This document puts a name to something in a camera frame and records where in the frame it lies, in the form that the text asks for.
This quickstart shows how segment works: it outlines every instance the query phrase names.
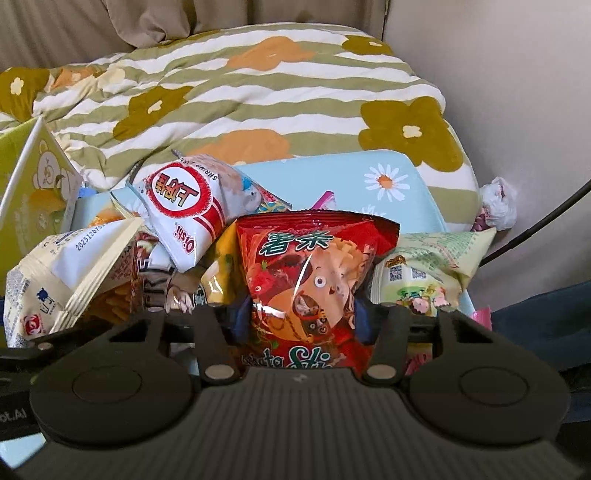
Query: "yellow snack bag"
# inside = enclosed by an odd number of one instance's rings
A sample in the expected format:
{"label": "yellow snack bag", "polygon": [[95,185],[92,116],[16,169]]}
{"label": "yellow snack bag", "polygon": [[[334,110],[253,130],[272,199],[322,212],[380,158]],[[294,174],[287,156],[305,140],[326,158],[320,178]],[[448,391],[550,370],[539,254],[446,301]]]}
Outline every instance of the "yellow snack bag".
{"label": "yellow snack bag", "polygon": [[201,285],[208,304],[229,304],[245,289],[236,222],[229,225],[209,248],[201,264],[208,265]]}

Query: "olive green flower pattern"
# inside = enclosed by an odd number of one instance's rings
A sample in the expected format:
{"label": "olive green flower pattern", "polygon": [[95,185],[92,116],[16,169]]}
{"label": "olive green flower pattern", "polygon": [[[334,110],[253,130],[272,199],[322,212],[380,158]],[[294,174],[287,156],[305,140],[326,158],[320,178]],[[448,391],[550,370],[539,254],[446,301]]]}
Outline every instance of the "olive green flower pattern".
{"label": "olive green flower pattern", "polygon": [[129,101],[129,115],[113,129],[117,140],[129,140],[154,126],[173,110],[186,103],[184,96],[192,90],[186,86],[169,90],[158,85]]}
{"label": "olive green flower pattern", "polygon": [[432,97],[419,97],[409,104],[373,100],[361,106],[361,117],[369,127],[359,133],[364,150],[395,150],[416,167],[425,162],[442,172],[456,171],[463,164],[462,151]]}
{"label": "olive green flower pattern", "polygon": [[48,81],[48,69],[14,67],[0,73],[0,112],[26,122],[31,118],[37,93],[45,89]]}
{"label": "olive green flower pattern", "polygon": [[357,55],[394,55],[387,43],[377,38],[362,35],[346,35],[347,40],[341,48]]}

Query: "black cable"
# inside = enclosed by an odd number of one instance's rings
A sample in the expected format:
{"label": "black cable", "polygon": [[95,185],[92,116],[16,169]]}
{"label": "black cable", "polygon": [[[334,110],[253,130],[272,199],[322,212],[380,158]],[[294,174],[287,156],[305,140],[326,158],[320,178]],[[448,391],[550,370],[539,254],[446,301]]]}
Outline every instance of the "black cable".
{"label": "black cable", "polygon": [[528,228],[526,231],[521,232],[517,235],[513,240],[508,242],[506,245],[503,245],[500,249],[495,250],[490,255],[487,255],[485,258],[482,259],[480,262],[480,266],[486,265],[488,262],[493,261],[495,258],[500,257],[505,252],[521,245],[525,242],[529,237],[533,236],[535,233],[539,232],[548,225],[550,222],[556,220],[560,215],[566,212],[569,208],[571,208],[575,203],[577,203],[581,198],[591,192],[591,180],[589,180],[585,185],[583,185],[576,193],[571,195],[566,201],[564,201],[560,206],[556,207],[552,210],[548,215],[546,215],[542,220],[536,223],[534,226]]}

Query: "white plastic bag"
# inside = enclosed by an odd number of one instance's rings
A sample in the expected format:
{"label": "white plastic bag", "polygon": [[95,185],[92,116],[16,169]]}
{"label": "white plastic bag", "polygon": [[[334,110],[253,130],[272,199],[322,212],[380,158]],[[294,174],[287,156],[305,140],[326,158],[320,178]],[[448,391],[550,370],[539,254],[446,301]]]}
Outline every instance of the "white plastic bag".
{"label": "white plastic bag", "polygon": [[496,177],[491,184],[480,187],[485,222],[497,230],[507,230],[515,226],[517,206],[515,190],[505,179]]}

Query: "light green snack bag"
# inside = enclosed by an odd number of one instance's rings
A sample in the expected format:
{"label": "light green snack bag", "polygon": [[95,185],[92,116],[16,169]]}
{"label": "light green snack bag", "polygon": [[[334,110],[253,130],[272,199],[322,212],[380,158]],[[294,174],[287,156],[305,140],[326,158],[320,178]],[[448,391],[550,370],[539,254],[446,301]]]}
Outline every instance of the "light green snack bag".
{"label": "light green snack bag", "polygon": [[410,233],[375,268],[370,299],[396,303],[435,316],[437,308],[458,307],[496,234],[482,232]]}

